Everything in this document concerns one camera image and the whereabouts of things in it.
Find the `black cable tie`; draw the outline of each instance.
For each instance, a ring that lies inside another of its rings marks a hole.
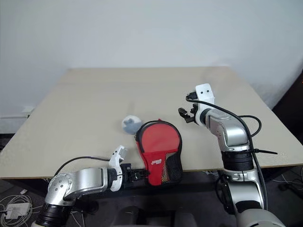
[[[254,153],[266,153],[266,154],[272,154],[272,155],[277,155],[278,153],[273,152],[273,151],[268,151],[268,150],[259,150],[259,149],[254,149]]]

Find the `white wall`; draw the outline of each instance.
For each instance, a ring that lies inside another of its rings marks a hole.
[[[36,106],[74,67],[230,65],[273,107],[303,67],[302,11],[301,0],[0,0],[0,116]]]

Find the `beige table top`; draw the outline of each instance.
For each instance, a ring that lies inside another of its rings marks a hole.
[[[185,95],[196,85],[209,83],[215,103],[238,115],[261,119],[262,131],[253,138],[263,167],[303,163],[303,146],[262,102],[256,92],[228,67],[154,69],[73,69],[68,71],[35,109],[0,153],[0,177],[52,176],[65,161],[78,156],[110,157],[120,144],[128,148],[125,163],[144,164],[134,137],[124,133],[121,121],[129,114],[168,121],[180,131],[185,171],[223,167],[217,139],[205,127],[186,124],[178,108],[191,108]],[[247,121],[251,131],[256,122]],[[63,171],[107,166],[96,160],[77,160]]]

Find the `floor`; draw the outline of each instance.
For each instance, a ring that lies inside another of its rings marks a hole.
[[[287,180],[299,178],[300,167],[295,167],[293,172],[284,174]],[[205,173],[186,173],[184,182],[206,182],[213,181],[216,177],[206,175]],[[295,226],[303,220],[303,200],[291,191],[280,191],[279,183],[267,183],[269,210],[273,212],[288,227]],[[13,186],[11,189],[0,194],[0,200],[6,196],[19,194],[22,189]],[[31,192],[28,192],[33,200],[34,206],[43,204],[44,199]],[[215,192],[197,192],[182,193],[157,196],[132,196],[119,198],[99,199],[99,210],[95,215],[88,215],[85,218],[85,226],[87,227],[108,227],[115,218],[115,214],[122,208],[127,206],[138,206],[146,211],[160,210],[176,210],[185,209],[190,211],[199,227],[234,227],[236,226],[235,217],[227,214],[221,203],[218,201]],[[79,213],[74,214],[77,221],[82,225],[82,218]],[[33,214],[29,226],[36,218]],[[154,218],[150,220],[150,224],[169,225],[168,218]],[[67,227],[77,226],[72,217],[67,222]]]

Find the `white power adapter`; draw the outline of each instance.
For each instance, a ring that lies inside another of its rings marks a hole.
[[[31,204],[29,202],[9,204],[6,208],[5,219],[17,219],[19,216],[27,215]]]

